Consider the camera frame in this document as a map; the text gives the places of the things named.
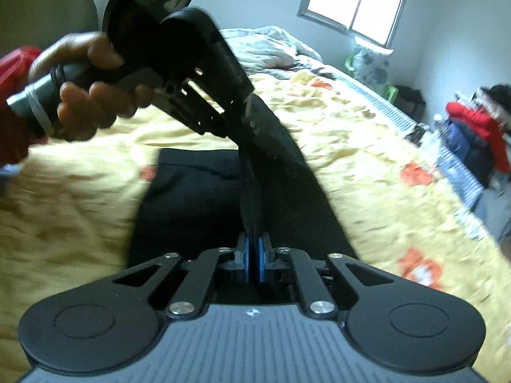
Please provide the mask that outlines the black pants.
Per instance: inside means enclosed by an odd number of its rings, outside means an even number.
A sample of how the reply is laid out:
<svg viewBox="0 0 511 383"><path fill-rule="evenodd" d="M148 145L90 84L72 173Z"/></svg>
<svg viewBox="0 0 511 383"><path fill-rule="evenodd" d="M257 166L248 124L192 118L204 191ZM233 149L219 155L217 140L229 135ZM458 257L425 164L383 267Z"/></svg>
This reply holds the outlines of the black pants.
<svg viewBox="0 0 511 383"><path fill-rule="evenodd" d="M235 150L163 149L136 215L126 264L168 252L195 259L241 233L313 259L356 252L299 147L263 100L235 124Z"/></svg>

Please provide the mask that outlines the white crumpled blanket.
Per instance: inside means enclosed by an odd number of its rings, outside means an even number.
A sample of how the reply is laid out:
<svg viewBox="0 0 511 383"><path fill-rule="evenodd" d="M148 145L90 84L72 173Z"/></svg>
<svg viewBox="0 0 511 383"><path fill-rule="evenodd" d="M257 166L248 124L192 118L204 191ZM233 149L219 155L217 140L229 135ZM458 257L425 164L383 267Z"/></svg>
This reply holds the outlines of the white crumpled blanket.
<svg viewBox="0 0 511 383"><path fill-rule="evenodd" d="M307 59L323 62L315 49L277 26L220 32L246 70L288 69Z"/></svg>

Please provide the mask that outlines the yellow floral bedsheet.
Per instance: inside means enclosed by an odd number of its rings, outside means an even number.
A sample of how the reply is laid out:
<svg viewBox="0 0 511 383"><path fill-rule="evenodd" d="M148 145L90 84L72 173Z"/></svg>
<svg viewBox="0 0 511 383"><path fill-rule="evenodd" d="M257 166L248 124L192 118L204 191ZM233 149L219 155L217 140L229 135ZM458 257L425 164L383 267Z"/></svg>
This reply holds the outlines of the yellow floral bedsheet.
<svg viewBox="0 0 511 383"><path fill-rule="evenodd" d="M446 175L402 180L428 164L383 112L347 84L308 71L252 76L256 93L285 124L326 191L358 256L475 306L487 327L475 363L491 382L510 379L510 264L488 233L471 239ZM28 370L17 323L32 304L118 272L146 169L163 148L225 150L150 106L90 141L34 147L1 197L1 379Z"/></svg>

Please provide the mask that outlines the floral pillow by window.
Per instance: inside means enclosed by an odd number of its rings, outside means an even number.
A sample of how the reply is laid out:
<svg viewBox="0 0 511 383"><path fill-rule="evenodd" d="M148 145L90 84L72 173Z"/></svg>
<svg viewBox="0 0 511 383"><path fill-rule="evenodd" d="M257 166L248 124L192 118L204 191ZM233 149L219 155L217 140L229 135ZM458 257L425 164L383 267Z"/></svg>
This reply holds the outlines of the floral pillow by window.
<svg viewBox="0 0 511 383"><path fill-rule="evenodd" d="M359 36L354 37L353 78L385 98L389 89L389 67L392 49L380 46Z"/></svg>

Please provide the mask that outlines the green plastic chair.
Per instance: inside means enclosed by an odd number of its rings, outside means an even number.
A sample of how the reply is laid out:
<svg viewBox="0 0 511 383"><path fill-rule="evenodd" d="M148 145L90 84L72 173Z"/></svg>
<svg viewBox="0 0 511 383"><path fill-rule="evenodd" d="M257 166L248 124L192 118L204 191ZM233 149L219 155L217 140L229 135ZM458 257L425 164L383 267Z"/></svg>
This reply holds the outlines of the green plastic chair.
<svg viewBox="0 0 511 383"><path fill-rule="evenodd" d="M347 70L347 74L350 75L352 78L354 77L354 73L355 73L355 67L353 67L353 59L354 59L354 55L348 56L345 59L345 63L344 63L345 69ZM395 86L388 86L387 93L385 96L386 100L388 102L390 102L391 104L393 104L394 101L396 100L397 96L398 96L398 88L396 88Z"/></svg>

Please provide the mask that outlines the pile of clothes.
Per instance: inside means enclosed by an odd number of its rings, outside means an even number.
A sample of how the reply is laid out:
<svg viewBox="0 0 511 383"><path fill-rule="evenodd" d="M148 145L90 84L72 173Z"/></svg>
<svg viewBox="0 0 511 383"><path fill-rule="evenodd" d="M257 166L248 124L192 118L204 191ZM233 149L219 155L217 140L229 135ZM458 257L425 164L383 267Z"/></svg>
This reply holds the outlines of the pile of clothes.
<svg viewBox="0 0 511 383"><path fill-rule="evenodd" d="M509 84L481 86L469 99L456 94L445 112L434 118L440 139L483 188L510 174Z"/></svg>

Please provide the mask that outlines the window with grey frame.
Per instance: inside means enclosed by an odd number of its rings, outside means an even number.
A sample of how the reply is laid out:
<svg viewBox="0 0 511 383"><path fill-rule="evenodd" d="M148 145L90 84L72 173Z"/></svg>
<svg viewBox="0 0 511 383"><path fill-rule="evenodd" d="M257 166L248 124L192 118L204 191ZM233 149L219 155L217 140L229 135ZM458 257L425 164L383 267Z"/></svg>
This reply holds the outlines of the window with grey frame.
<svg viewBox="0 0 511 383"><path fill-rule="evenodd" d="M298 16L389 48L405 0L301 0Z"/></svg>

